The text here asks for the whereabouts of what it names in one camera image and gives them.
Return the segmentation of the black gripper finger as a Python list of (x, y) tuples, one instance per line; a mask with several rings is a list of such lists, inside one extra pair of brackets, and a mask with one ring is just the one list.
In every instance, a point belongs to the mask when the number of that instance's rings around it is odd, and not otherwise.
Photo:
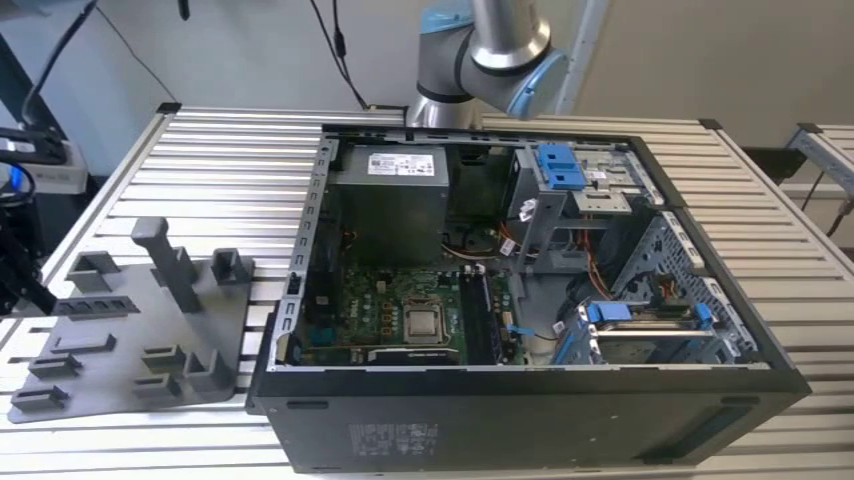
[(39, 273), (1, 264), (1, 315), (51, 316), (57, 298), (39, 281)]

